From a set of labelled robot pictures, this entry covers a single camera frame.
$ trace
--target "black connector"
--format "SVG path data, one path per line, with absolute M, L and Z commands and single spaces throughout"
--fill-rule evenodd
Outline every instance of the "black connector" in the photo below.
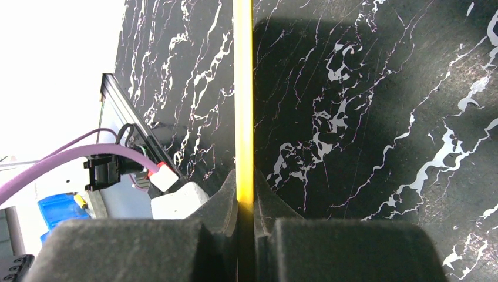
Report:
M 147 155 L 146 149 L 140 146 L 130 147 L 141 154 Z M 113 154 L 98 154 L 88 157 L 83 167 L 89 170 L 90 184 L 85 186 L 87 191 L 98 191 L 121 181 L 121 175 L 144 171 L 139 163 L 126 157 Z

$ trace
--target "black cable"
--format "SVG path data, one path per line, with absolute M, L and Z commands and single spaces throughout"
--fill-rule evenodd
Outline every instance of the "black cable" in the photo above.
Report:
M 128 146 L 128 141 L 130 141 L 130 138 L 132 137 L 132 134 L 134 131 L 134 125 L 131 123 L 127 123 L 127 124 L 123 125 L 123 127 L 121 127 L 121 129 L 117 133 L 116 144 L 121 143 L 121 139 L 123 139 L 123 136 L 125 135 L 126 130 L 128 128 L 130 129 L 130 133 L 128 133 L 128 135 L 126 136 L 126 140 L 124 141 L 124 146 L 125 147 Z

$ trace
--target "yellow object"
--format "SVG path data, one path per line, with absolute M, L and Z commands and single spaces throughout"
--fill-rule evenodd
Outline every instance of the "yellow object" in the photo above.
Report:
M 251 0 L 233 1 L 235 168 L 239 205 L 239 281 L 253 281 L 255 277 L 252 12 Z
M 78 204 L 78 206 L 82 209 L 88 209 L 88 204 L 85 202 L 85 200 L 83 199 L 83 197 L 80 195 L 80 194 L 76 194 L 74 196 L 74 200 L 76 202 L 76 204 Z

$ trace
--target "yellow stick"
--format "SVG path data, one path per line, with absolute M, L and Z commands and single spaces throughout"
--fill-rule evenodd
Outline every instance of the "yellow stick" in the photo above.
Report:
M 253 6 L 251 0 L 233 3 L 238 280 L 254 281 Z

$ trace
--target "yellow pole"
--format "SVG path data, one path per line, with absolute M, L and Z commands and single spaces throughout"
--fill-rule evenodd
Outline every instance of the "yellow pole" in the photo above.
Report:
M 254 281 L 253 6 L 233 1 L 238 280 Z

